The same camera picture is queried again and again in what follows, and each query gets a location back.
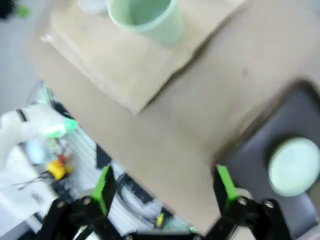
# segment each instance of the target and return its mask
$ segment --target screw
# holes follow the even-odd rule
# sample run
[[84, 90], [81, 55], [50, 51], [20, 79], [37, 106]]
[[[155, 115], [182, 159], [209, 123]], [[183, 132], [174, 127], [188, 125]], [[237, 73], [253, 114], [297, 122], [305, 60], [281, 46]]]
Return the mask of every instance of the screw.
[[85, 200], [83, 200], [84, 205], [88, 205], [91, 202], [91, 198], [87, 197]]
[[193, 240], [202, 240], [202, 237], [200, 235], [195, 235]]
[[238, 199], [238, 202], [241, 204], [241, 205], [247, 205], [247, 201], [243, 198], [243, 197], [240, 197]]
[[134, 238], [131, 235], [125, 236], [124, 240], [133, 240]]
[[268, 208], [270, 208], [270, 209], [273, 209], [273, 208], [274, 208], [273, 203], [270, 202], [270, 201], [265, 201], [265, 202], [264, 202], [264, 205], [266, 205], [266, 206], [267, 206]]
[[59, 202], [56, 206], [58, 208], [62, 208], [65, 205], [65, 203], [63, 201]]

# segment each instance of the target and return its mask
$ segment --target white round lid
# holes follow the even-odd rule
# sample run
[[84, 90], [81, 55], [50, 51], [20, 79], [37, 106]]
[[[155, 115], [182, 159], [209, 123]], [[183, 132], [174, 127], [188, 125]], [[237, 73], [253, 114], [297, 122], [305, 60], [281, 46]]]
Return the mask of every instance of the white round lid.
[[272, 155], [268, 168], [273, 190], [285, 197], [306, 191], [318, 179], [319, 172], [319, 148], [302, 137], [282, 143]]

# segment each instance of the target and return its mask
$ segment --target light green plastic cup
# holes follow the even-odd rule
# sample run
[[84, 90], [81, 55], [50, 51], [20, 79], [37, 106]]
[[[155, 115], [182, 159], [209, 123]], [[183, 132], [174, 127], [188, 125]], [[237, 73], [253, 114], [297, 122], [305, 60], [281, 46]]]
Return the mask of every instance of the light green plastic cup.
[[109, 15], [120, 28], [173, 45], [184, 34], [177, 0], [110, 0]]

